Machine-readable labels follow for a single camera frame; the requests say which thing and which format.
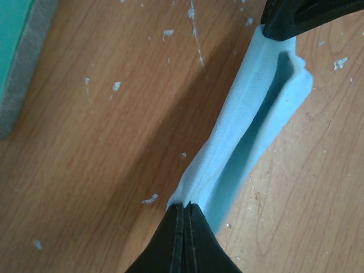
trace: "wooden surface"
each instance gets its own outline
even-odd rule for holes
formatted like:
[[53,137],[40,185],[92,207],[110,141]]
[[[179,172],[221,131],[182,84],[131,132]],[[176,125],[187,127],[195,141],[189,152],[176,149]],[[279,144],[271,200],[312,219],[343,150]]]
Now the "wooden surface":
[[[199,45],[190,6],[60,1],[16,129],[0,140],[0,272],[124,272],[148,244],[264,1],[196,0]],[[245,273],[364,272],[363,32],[361,12],[298,38],[315,88],[218,235]]]

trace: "wooden table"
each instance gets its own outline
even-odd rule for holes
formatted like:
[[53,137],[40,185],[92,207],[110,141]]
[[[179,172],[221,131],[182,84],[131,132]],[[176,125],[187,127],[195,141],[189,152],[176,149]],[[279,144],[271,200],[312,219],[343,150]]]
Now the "wooden table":
[[[196,0],[196,41],[189,1],[60,1],[0,140],[0,272],[128,268],[207,140],[264,2]],[[364,272],[363,32],[361,12],[298,38],[315,88],[218,235],[245,273]]]

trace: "cloth fold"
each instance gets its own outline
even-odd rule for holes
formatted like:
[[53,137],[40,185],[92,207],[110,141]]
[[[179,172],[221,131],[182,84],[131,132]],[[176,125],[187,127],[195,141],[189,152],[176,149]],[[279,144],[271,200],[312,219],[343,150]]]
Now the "cloth fold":
[[198,204],[215,233],[246,176],[312,89],[296,38],[277,42],[262,30],[255,30],[208,141],[167,205]]

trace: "teal surface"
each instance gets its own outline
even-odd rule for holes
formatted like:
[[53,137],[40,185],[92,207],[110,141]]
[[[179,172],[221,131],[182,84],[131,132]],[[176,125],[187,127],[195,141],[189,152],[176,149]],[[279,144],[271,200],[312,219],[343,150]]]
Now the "teal surface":
[[33,1],[0,0],[0,103]]

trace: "folded cloth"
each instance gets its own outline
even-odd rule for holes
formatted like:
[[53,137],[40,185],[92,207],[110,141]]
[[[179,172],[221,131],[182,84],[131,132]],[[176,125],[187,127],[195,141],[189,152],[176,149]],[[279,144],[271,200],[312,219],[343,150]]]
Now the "folded cloth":
[[167,205],[198,204],[214,233],[246,176],[312,89],[296,38],[277,42],[262,30],[255,30],[209,139]]

